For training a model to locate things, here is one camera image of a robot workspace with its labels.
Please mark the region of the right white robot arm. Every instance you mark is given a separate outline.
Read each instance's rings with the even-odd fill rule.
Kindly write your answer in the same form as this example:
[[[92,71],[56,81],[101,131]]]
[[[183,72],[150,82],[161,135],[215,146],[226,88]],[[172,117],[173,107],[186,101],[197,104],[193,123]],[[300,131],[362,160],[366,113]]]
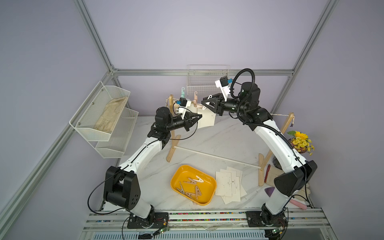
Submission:
[[[317,169],[314,161],[307,161],[277,127],[272,115],[259,105],[261,90],[255,83],[255,73],[243,69],[233,79],[224,76],[215,82],[221,93],[203,98],[202,105],[213,113],[236,114],[243,125],[248,126],[266,143],[279,161],[283,174],[275,178],[275,190],[257,217],[249,216],[256,226],[271,227],[288,217],[285,207],[293,195],[306,187]]]

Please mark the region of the white postcard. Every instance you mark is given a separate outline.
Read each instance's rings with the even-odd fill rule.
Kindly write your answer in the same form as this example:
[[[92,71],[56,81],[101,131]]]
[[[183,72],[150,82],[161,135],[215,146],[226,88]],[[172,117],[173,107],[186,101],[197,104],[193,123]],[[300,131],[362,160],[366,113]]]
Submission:
[[[239,177],[239,179],[241,179],[243,176],[243,172],[241,170],[232,167],[227,167],[227,170],[236,172],[236,176]]]
[[[232,174],[229,172],[216,172],[217,188],[215,194],[221,197],[232,196]]]
[[[214,126],[216,119],[214,112],[209,109],[198,109],[198,114],[202,115],[202,118],[198,120],[198,129]]]
[[[240,194],[241,194],[241,198],[247,195],[247,192],[242,185],[240,187]]]
[[[234,191],[234,194],[232,194],[231,197],[222,197],[225,205],[228,205],[232,202],[240,202],[241,201],[241,184],[240,184],[240,178],[235,176],[232,180],[232,191]]]
[[[192,112],[192,113],[198,113],[198,108],[195,107],[195,105],[193,103],[191,103],[191,105],[188,107],[188,109]]]

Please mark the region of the pink clothespin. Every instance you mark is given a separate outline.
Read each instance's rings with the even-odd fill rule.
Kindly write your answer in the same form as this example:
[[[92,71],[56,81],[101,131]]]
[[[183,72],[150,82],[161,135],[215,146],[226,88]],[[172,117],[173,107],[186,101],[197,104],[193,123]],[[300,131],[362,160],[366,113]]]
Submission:
[[[193,199],[193,198],[196,197],[196,194],[194,194],[194,193],[189,193],[189,192],[185,192],[184,195],[187,196],[187,197],[189,197],[189,198],[191,198],[191,199]]]
[[[197,92],[197,91],[194,92],[194,100],[193,100],[193,104],[194,104],[194,107],[195,107],[195,108],[198,107],[198,92]]]
[[[187,181],[184,181],[185,184],[191,184],[191,185],[196,185],[197,184],[197,181],[195,181],[194,179],[192,178],[188,178]]]
[[[196,197],[196,200],[198,200],[201,195],[202,195],[202,192],[201,192],[200,188],[196,185],[195,186],[195,197]]]

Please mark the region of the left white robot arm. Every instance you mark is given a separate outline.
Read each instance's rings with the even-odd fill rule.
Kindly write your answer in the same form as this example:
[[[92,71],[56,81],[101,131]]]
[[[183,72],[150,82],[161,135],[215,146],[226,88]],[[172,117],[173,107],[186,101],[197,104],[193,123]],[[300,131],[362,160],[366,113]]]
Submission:
[[[187,99],[175,101],[178,109],[172,114],[174,107],[160,107],[156,111],[155,122],[142,146],[128,160],[118,167],[107,169],[105,180],[99,184],[104,187],[105,202],[117,206],[130,213],[129,219],[137,221],[143,228],[150,228],[155,222],[155,208],[141,197],[138,180],[139,173],[152,158],[161,152],[169,141],[181,141],[181,137],[172,137],[171,132],[177,129],[189,131],[197,126],[203,117],[198,114],[197,105]]]

